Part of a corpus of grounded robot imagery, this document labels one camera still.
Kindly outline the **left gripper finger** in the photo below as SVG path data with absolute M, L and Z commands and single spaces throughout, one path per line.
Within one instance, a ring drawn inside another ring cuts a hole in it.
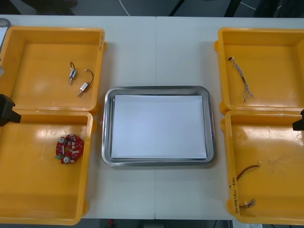
M 0 125 L 5 126 L 7 123 L 17 123 L 21 121 L 21 115 L 13 110 L 5 110 L 0 114 Z
M 12 116 L 13 107 L 15 103 L 10 97 L 4 94 L 0 95 L 0 119 L 9 120 Z

